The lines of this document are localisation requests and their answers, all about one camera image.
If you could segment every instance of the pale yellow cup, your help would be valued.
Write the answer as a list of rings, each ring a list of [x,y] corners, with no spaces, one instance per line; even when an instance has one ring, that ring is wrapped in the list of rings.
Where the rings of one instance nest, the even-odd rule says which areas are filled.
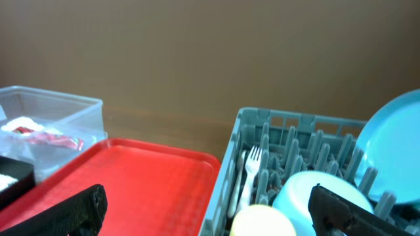
[[[251,205],[234,218],[230,236],[296,236],[290,220],[271,206]]]

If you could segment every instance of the wooden table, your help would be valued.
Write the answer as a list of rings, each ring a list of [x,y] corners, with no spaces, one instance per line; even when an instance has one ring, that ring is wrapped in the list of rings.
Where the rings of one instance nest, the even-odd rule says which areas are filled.
[[[104,106],[105,131],[110,138],[130,138],[210,153],[222,161],[232,122]]]

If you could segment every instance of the cup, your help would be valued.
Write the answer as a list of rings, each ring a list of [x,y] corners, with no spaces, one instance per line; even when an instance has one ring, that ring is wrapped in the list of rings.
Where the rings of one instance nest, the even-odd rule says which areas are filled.
[[[366,197],[348,182],[324,172],[312,170],[299,172],[287,180],[273,202],[273,208],[290,219],[297,236],[316,236],[308,202],[312,188],[317,184],[373,213]]]
[[[280,235],[296,236],[292,223],[271,206],[251,205],[234,218],[230,236]]]

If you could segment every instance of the brown wall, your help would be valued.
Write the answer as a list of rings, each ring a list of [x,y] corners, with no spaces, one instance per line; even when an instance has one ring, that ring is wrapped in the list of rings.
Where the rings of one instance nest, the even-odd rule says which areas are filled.
[[[1,0],[0,86],[228,122],[243,106],[367,119],[420,87],[419,11],[418,0]]]

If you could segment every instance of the light blue plate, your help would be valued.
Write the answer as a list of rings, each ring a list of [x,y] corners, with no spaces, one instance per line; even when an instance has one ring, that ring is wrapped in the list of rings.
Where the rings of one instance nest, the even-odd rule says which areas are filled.
[[[391,191],[397,204],[420,201],[420,89],[382,107],[363,128],[356,146],[364,151],[356,184],[368,167],[378,170],[370,199],[378,201],[384,191]]]

